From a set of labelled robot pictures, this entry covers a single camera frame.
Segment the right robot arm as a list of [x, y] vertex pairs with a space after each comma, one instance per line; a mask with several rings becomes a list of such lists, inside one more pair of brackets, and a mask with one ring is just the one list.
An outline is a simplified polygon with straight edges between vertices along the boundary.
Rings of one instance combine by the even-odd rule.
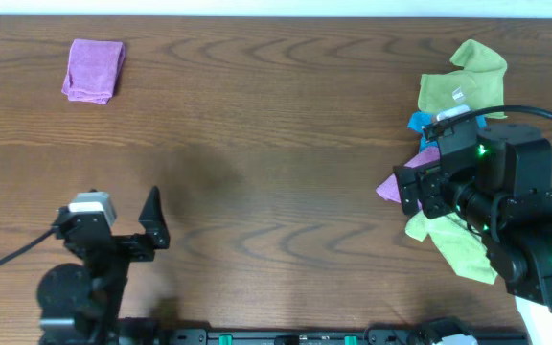
[[552, 146], [529, 125], [452, 119], [425, 128], [440, 158], [394, 169], [402, 210], [454, 214], [486, 248], [530, 339], [552, 344]]

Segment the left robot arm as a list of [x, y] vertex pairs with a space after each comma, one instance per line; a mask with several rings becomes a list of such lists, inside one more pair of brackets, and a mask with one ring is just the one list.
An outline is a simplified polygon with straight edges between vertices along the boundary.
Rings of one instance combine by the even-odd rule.
[[138, 218], [142, 233], [113, 235], [117, 218], [110, 194], [79, 193], [58, 211], [55, 237], [81, 260], [49, 270], [38, 284], [42, 344], [118, 344], [119, 312], [132, 263], [151, 262], [170, 247], [159, 189], [150, 189]]

